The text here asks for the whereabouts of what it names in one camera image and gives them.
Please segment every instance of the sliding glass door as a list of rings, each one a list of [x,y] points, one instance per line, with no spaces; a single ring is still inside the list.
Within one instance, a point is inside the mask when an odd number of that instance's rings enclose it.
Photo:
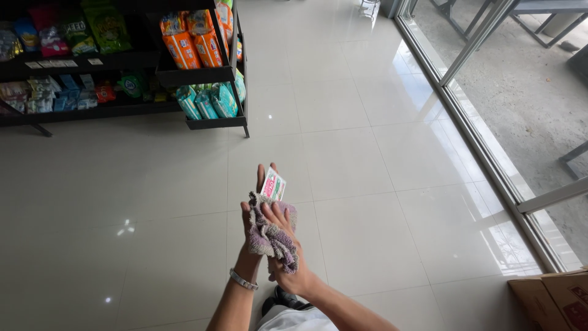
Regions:
[[[559,22],[576,46],[560,47],[533,34],[557,36],[554,17],[520,0],[441,1],[400,1],[407,43],[546,267],[588,264],[588,84],[568,66],[588,21]]]

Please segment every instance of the concrete floor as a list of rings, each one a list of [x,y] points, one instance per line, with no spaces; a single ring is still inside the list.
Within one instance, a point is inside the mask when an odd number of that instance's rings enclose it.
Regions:
[[[482,3],[457,1],[454,18],[462,28]],[[429,0],[419,0],[413,14],[449,66],[465,46],[464,40]],[[538,27],[546,17],[526,15],[525,20]],[[584,47],[588,21],[564,40]],[[567,66],[571,56],[557,46],[543,48],[508,17],[456,76],[536,195],[572,182],[557,158],[588,138],[588,87]],[[576,164],[588,173],[588,157],[583,155]],[[588,198],[560,203],[547,212],[582,263],[588,264]]]

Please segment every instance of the bracelet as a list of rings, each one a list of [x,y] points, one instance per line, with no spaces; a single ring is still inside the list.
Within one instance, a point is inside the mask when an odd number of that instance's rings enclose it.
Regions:
[[[257,291],[257,289],[259,288],[259,286],[257,285],[257,283],[255,283],[255,285],[253,285],[252,283],[249,283],[248,281],[246,281],[245,279],[239,277],[239,275],[233,270],[233,268],[229,269],[229,275],[231,278],[233,278],[239,285],[243,286],[244,288],[248,289],[248,290],[254,290]]]

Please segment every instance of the cardboard box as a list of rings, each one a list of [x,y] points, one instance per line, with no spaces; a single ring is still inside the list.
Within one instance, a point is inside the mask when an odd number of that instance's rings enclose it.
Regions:
[[[588,331],[588,266],[509,280],[537,331]]]

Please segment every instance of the washcloth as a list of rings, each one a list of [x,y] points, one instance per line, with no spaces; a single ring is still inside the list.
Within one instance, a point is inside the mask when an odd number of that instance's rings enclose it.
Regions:
[[[261,212],[261,204],[267,203],[270,207],[272,203],[278,203],[280,211],[284,213],[286,208],[290,212],[290,224],[292,231],[296,231],[296,222],[298,214],[296,208],[291,204],[277,201],[258,193],[250,192],[249,205],[251,212],[249,222],[249,252],[259,255],[267,255],[277,258],[284,265],[284,271],[293,274],[298,270],[298,254],[292,238],[280,229],[277,225],[268,222]]]

